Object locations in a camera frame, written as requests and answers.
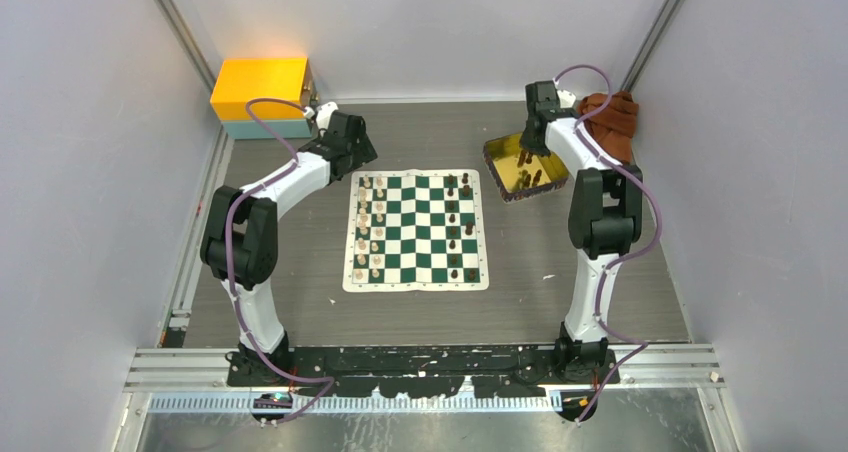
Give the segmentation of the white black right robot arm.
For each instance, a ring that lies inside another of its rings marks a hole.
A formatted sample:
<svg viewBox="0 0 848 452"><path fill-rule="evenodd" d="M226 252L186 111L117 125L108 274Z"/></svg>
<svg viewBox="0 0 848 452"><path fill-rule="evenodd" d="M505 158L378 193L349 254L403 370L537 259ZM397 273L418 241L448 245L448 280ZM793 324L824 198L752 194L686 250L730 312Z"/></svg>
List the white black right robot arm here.
<svg viewBox="0 0 848 452"><path fill-rule="evenodd" d="M525 103L521 148L558 157L573 178L567 230L578 267L552 366L562 379L577 383L608 361L604 326L615 278L622 257L641 235L642 192L628 178L639 178L641 171L602 150L577 111L564 105L553 81L526 85Z"/></svg>

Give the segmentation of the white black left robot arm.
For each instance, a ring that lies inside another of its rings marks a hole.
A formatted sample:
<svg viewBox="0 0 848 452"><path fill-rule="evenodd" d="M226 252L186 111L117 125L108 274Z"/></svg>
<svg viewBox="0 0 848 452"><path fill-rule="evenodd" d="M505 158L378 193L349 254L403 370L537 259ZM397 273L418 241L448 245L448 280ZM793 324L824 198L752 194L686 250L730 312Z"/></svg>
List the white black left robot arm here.
<svg viewBox="0 0 848 452"><path fill-rule="evenodd" d="M287 331L276 312L270 277L278 262L278 223L314 192L375 160L363 117L331 104L317 113L317 134L265 177L223 185L209 205L199 251L228 292L240 329L239 355L269 385L292 369Z"/></svg>

